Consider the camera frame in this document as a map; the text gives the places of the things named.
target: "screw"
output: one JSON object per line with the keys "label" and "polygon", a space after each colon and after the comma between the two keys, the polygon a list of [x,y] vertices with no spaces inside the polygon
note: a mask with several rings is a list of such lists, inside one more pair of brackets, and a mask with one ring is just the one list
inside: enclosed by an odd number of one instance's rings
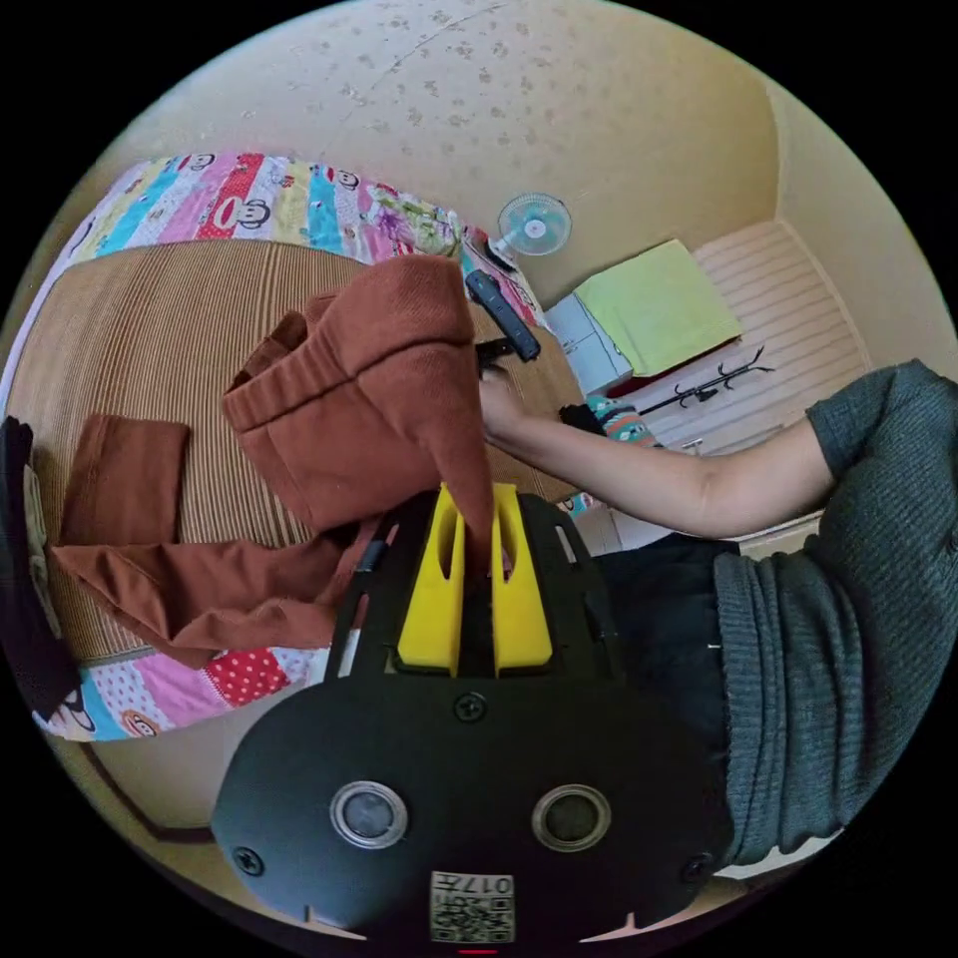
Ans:
{"label": "screw", "polygon": [[234,848],[233,861],[237,868],[250,878],[259,878],[265,871],[262,859],[251,848]]}
{"label": "screw", "polygon": [[690,858],[682,869],[682,881],[692,884],[702,878],[703,872],[712,864],[713,858],[708,852]]}
{"label": "screw", "polygon": [[479,721],[486,714],[486,700],[474,692],[460,696],[453,706],[460,721]]}

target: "coat rack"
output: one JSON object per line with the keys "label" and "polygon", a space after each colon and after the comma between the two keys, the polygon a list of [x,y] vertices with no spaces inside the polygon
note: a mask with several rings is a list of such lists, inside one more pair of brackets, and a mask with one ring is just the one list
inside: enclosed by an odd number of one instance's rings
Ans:
{"label": "coat rack", "polygon": [[724,363],[720,362],[718,364],[718,376],[715,379],[710,379],[708,382],[693,386],[691,389],[679,389],[679,385],[676,384],[676,394],[674,396],[670,396],[663,402],[657,402],[654,406],[649,406],[648,409],[640,409],[639,415],[647,416],[649,413],[664,409],[666,406],[671,406],[675,402],[677,402],[682,409],[688,409],[686,403],[692,398],[697,399],[699,402],[708,402],[714,396],[717,396],[723,387],[733,391],[732,381],[738,379],[740,376],[744,376],[747,372],[775,372],[770,366],[757,365],[758,360],[764,352],[765,347],[761,346],[751,362],[744,363],[736,369],[730,369],[728,372],[725,372]]}

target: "yellow-green towel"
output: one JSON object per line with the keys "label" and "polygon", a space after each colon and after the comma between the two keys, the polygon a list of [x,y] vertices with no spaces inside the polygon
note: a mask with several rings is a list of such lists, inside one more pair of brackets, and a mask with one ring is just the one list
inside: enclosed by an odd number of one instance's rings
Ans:
{"label": "yellow-green towel", "polygon": [[657,376],[741,336],[719,291],[677,239],[590,276],[576,294],[637,376]]}

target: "qr code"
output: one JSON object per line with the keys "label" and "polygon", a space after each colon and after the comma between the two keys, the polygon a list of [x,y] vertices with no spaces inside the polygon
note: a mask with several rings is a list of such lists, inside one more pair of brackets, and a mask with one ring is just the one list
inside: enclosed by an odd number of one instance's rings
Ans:
{"label": "qr code", "polygon": [[512,875],[434,871],[430,889],[432,940],[453,944],[515,941]]}

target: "green cloth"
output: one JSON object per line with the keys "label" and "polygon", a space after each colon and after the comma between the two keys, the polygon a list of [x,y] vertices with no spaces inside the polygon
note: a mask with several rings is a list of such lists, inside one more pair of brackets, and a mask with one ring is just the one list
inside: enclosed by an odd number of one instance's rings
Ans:
{"label": "green cloth", "polygon": [[741,336],[719,291],[677,239],[590,276],[576,296],[640,377]]}
{"label": "green cloth", "polygon": [[846,825],[908,744],[958,636],[958,385],[915,361],[808,418],[836,479],[818,535],[715,566],[728,863]]}

